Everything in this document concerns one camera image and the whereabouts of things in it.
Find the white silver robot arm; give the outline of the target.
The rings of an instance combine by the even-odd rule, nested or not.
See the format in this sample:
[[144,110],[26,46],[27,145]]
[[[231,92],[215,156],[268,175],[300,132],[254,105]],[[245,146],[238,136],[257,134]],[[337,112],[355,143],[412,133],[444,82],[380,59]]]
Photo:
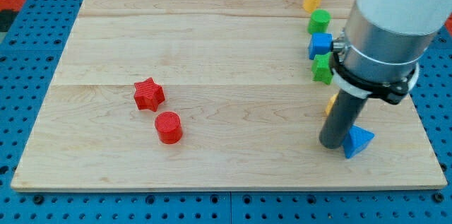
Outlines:
[[355,0],[332,41],[336,100],[397,105],[419,78],[418,61],[451,14],[451,0]]

